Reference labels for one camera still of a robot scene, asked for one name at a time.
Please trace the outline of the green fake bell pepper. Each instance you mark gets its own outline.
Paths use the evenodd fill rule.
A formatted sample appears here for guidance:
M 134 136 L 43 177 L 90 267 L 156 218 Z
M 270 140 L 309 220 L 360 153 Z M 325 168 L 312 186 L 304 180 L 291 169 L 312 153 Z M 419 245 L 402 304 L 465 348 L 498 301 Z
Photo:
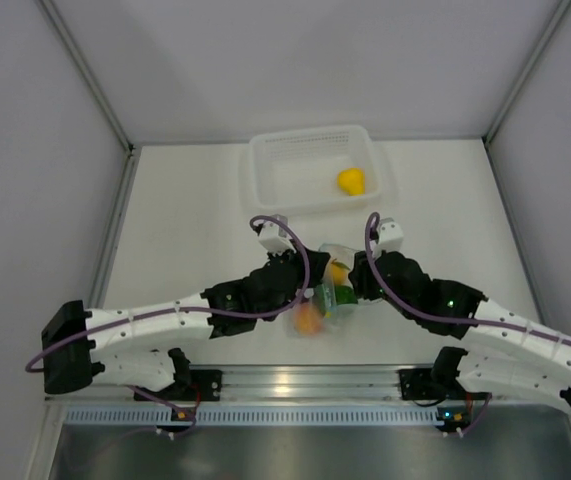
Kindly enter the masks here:
M 330 315 L 343 306 L 357 305 L 358 299 L 349 286 L 321 285 L 314 289 L 312 302 L 323 315 Z

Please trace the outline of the clear zip top bag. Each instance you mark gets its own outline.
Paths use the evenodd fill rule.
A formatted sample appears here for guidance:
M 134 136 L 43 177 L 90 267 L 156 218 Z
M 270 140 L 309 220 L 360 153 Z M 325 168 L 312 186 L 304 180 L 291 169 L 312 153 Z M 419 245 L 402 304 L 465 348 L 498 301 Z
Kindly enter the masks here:
M 322 283 L 285 314 L 290 337 L 316 338 L 336 334 L 348 322 L 359 301 L 349 280 L 357 251 L 336 243 L 324 243 L 320 252 L 330 255 Z

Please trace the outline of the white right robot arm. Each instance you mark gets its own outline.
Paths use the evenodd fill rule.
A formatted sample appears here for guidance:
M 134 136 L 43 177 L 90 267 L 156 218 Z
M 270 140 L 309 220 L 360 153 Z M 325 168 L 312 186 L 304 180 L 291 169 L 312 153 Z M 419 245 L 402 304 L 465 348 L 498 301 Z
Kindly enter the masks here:
M 459 341 L 434 361 L 433 388 L 520 397 L 571 415 L 571 337 L 501 307 L 481 291 L 432 279 L 399 252 L 359 251 L 358 298 L 383 300 L 429 333 Z

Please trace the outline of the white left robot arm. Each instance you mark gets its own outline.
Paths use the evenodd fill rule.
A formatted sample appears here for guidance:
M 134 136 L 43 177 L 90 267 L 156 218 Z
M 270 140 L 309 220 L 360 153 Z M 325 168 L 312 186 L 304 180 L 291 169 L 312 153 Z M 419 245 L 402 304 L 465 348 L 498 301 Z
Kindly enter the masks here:
M 326 252 L 287 250 L 241 279 L 180 300 L 121 310 L 67 302 L 41 332 L 44 391 L 124 385 L 180 399 L 191 386 L 186 345 L 243 335 L 275 320 L 321 284 L 329 262 Z

